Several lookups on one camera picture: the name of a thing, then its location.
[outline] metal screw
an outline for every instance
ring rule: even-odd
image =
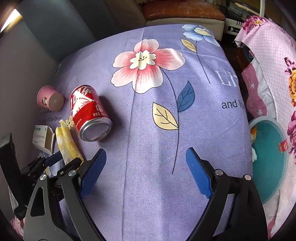
[[[70,177],[73,177],[73,176],[76,175],[76,171],[75,171],[75,170],[71,170],[71,171],[68,172],[68,175],[69,175]]]
[[[248,181],[250,181],[252,179],[250,175],[245,175],[244,178]]]
[[[41,180],[41,181],[43,181],[43,180],[46,179],[46,178],[47,178],[47,175],[45,175],[45,174],[43,174],[43,175],[40,176],[40,180]]]
[[[222,175],[223,175],[223,171],[220,170],[220,169],[217,169],[217,170],[215,171],[215,173],[216,173],[217,176],[222,176]]]

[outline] purple bedsheet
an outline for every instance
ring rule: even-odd
[[[68,56],[51,83],[64,95],[64,106],[40,113],[37,124],[55,129],[58,120],[69,119],[69,96],[82,84],[95,88],[113,121],[98,142],[82,141],[71,128],[85,159],[99,148],[107,152],[94,190],[83,200],[107,240],[187,239],[208,202],[186,163],[189,147],[228,175],[252,173],[237,77],[203,27],[136,29]],[[225,228],[230,205],[231,197],[216,232]]]

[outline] yellow leaf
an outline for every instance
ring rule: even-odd
[[[153,120],[155,124],[164,130],[178,130],[178,124],[172,113],[163,106],[153,102]]]
[[[191,43],[190,41],[187,41],[185,39],[180,39],[182,44],[188,48],[189,50],[193,51],[193,52],[196,52],[196,47],[194,46],[193,43]]]

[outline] pink floral blanket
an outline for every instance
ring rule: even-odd
[[[296,50],[295,41],[278,25],[252,16],[235,39],[249,47],[259,62],[271,91],[276,120],[286,132],[289,157],[286,176],[279,191],[279,204],[272,218],[273,235],[288,217],[296,202]]]

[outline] blue flower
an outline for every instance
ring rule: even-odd
[[[187,32],[184,32],[183,35],[188,38],[192,39],[194,41],[200,41],[204,39],[205,41],[220,47],[218,42],[215,40],[214,36],[204,28],[203,26],[200,25],[192,25],[192,24],[185,24],[182,26],[183,29],[185,29]]]

